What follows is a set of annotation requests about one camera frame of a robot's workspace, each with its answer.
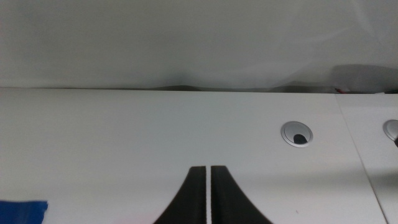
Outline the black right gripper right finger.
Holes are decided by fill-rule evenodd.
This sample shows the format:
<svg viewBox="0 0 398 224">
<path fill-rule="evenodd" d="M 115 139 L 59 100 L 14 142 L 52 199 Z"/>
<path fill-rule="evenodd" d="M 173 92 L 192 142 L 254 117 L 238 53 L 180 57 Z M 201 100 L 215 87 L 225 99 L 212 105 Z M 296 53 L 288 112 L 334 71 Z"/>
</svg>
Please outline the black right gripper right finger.
<svg viewBox="0 0 398 224">
<path fill-rule="evenodd" d="M 211 221 L 217 224 L 270 224 L 246 197 L 226 166 L 211 166 Z"/>
</svg>

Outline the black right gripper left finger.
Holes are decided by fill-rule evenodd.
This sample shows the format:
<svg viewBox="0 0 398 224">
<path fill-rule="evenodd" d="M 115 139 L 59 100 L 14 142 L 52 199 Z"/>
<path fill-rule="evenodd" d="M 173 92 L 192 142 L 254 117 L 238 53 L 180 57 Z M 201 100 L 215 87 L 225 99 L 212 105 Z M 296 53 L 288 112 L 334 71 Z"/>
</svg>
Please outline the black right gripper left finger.
<svg viewBox="0 0 398 224">
<path fill-rule="evenodd" d="M 154 224 L 206 224 L 206 167 L 191 167 L 180 189 Z"/>
</svg>

